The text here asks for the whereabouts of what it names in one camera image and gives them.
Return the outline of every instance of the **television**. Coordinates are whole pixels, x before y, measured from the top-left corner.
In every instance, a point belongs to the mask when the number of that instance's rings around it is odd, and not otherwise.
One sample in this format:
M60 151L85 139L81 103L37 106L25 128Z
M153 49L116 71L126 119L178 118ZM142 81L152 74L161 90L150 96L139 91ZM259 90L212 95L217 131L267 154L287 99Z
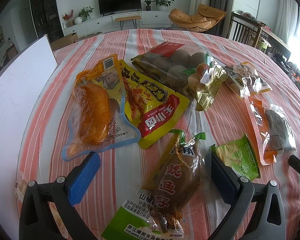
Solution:
M98 0L100 14L141 9L141 0Z

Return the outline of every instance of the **dark cabinet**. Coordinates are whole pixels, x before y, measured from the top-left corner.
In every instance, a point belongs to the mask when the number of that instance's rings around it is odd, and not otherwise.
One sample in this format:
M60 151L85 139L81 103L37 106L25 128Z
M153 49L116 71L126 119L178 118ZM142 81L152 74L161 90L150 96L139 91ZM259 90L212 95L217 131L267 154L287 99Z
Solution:
M47 34L53 42L63 37L56 0L30 0L30 4L38 38Z

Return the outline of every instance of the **red and white striped tablecloth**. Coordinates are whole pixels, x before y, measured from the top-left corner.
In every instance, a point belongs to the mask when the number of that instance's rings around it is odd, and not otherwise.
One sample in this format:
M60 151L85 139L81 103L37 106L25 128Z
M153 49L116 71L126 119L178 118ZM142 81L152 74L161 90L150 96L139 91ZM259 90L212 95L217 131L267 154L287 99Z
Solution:
M71 90L77 73L91 69L100 59L118 54L130 64L130 59L145 53L164 41L205 48L221 65L250 61L273 91L258 95L260 100L282 106L293 128L300 158L300 92L285 73L264 53L252 47L200 33L166 30L124 30L80 41L55 52L58 68L48 80L29 119L18 161L18 171L24 179L38 183L66 176L84 157L70 162L61 159L61 150L69 136L68 119L73 105ZM209 143L221 145L247 133L253 138L253 128L240 100L224 83L207 112L195 112L190 105L175 128L183 129L187 138L198 132L207 134ZM98 239L125 199L131 198L156 165L165 138L146 150L132 144L100 154L101 168L76 209ZM260 166L261 179L275 179L280 187L287 224L287 239L296 234L300 216L300 176L284 161ZM228 210L214 186L207 193L198 189L183 209L188 239L207 239ZM236 239L242 236L252 215L249 210Z

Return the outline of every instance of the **orange leather chair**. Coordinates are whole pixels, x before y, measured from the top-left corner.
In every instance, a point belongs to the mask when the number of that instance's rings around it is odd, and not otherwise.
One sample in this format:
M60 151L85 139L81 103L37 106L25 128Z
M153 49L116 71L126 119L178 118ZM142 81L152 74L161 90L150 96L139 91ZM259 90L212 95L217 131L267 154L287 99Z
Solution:
M199 4L198 13L192 16L175 8L169 14L169 19L173 22L169 28L179 26L191 32L205 32L215 26L225 16L225 11L204 4Z

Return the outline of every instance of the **screw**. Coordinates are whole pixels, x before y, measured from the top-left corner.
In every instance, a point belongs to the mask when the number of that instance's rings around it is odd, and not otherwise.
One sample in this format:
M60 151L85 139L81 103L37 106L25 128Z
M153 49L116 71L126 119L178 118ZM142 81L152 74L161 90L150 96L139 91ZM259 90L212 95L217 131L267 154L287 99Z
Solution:
M34 180L31 180L31 181L29 181L29 183L28 183L29 187L34 186L34 184L35 184Z
M276 182L275 180L272 179L272 180L270 181L270 185L275 187L275 186L277 186L277 182Z
M241 180L243 183L249 182L249 179L248 179L246 176L240 177L240 180Z
M66 180L66 178L65 178L64 176L60 176L60 177L57 178L57 182L58 182L58 183L62 183L62 182L64 182L65 180Z

